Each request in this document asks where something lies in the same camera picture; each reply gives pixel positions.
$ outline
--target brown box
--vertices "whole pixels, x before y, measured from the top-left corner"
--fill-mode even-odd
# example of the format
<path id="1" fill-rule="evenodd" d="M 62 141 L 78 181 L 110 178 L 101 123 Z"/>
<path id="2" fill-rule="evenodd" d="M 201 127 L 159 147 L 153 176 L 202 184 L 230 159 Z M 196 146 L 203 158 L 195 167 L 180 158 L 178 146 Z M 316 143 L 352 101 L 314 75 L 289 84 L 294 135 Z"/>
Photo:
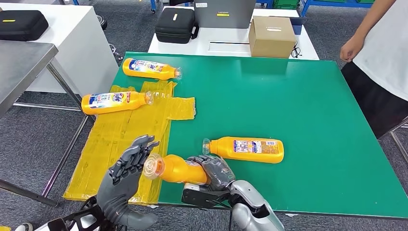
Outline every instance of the brown box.
<path id="1" fill-rule="evenodd" d="M 289 58 L 296 43 L 289 18 L 254 16 L 249 29 L 253 57 Z"/>

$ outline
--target orange bottle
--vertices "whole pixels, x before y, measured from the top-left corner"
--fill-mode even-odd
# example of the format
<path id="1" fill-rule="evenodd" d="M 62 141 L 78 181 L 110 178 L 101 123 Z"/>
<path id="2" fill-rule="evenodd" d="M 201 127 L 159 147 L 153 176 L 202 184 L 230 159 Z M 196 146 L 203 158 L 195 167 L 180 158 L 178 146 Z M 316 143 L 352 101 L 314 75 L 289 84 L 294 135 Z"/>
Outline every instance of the orange bottle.
<path id="1" fill-rule="evenodd" d="M 127 76 L 157 78 L 168 80 L 181 78 L 180 68 L 174 68 L 168 64 L 127 58 L 122 64 L 123 73 Z"/>
<path id="2" fill-rule="evenodd" d="M 205 185 L 209 183 L 203 167 L 196 162 L 184 160 L 177 155 L 161 157 L 150 154 L 143 167 L 143 174 L 149 179 L 160 177 L 167 182 Z"/>
<path id="3" fill-rule="evenodd" d="M 223 137 L 204 139 L 203 154 L 217 154 L 226 159 L 276 164 L 283 160 L 283 143 L 275 139 Z"/>
<path id="4" fill-rule="evenodd" d="M 137 91 L 125 91 L 103 94 L 86 95 L 82 98 L 81 106 L 88 115 L 134 110 L 145 104 L 153 103 L 153 95 L 150 91 L 139 93 Z"/>

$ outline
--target laptop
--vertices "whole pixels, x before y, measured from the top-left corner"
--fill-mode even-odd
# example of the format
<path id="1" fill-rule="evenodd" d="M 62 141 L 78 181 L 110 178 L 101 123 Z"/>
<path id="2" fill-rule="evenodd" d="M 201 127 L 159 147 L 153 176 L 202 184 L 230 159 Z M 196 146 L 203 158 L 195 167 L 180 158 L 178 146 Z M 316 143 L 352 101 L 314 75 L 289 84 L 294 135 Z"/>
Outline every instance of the laptop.
<path id="1" fill-rule="evenodd" d="M 243 28 L 251 22 L 256 0 L 194 0 L 199 27 Z"/>

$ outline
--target black zipper case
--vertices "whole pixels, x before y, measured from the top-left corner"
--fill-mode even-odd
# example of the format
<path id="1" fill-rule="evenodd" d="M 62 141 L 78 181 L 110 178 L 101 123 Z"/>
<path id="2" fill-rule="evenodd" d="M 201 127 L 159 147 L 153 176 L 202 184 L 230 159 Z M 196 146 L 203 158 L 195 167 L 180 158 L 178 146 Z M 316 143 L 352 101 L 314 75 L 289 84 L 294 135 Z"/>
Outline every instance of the black zipper case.
<path id="1" fill-rule="evenodd" d="M 0 11 L 0 39 L 37 40 L 48 28 L 40 11 Z"/>
<path id="2" fill-rule="evenodd" d="M 198 24 L 194 10 L 165 8 L 156 25 L 156 36 L 160 42 L 188 43 L 198 35 Z"/>

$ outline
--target green tabletop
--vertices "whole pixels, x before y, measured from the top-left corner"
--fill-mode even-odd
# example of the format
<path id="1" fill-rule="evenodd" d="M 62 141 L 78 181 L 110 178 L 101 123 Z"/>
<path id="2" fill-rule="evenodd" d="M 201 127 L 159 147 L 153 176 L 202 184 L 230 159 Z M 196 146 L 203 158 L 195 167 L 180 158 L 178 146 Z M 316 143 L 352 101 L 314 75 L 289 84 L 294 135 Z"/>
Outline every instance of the green tabletop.
<path id="1" fill-rule="evenodd" d="M 172 121 L 169 154 L 201 154 L 204 138 L 283 141 L 279 164 L 227 160 L 274 210 L 408 218 L 408 198 L 339 68 L 331 61 L 128 52 L 181 67 L 175 97 L 195 97 L 194 120 Z M 120 69 L 113 84 L 146 78 Z M 159 204 L 181 205 L 183 185 L 163 182 Z"/>

